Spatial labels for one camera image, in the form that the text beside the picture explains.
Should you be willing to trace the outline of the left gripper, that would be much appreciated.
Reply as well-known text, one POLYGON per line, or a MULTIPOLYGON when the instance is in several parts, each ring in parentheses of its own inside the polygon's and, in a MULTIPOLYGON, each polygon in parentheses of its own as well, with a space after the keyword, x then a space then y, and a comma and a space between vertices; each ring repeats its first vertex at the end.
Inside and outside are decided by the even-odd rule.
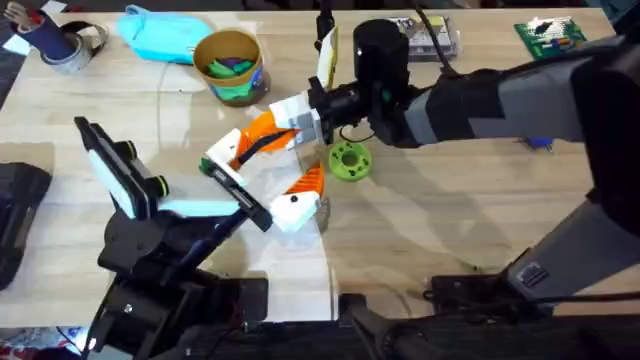
POLYGON ((286 149, 295 135, 295 129, 277 129, 251 140, 232 129, 206 151, 214 163, 205 165, 206 175, 171 180, 143 174, 139 161, 99 156, 97 178, 115 211, 98 265, 125 278, 166 285, 193 273, 247 220, 261 230, 274 222, 283 232, 298 231, 321 207, 320 161, 271 201, 271 215, 239 186, 247 184, 239 170, 253 155, 286 149))

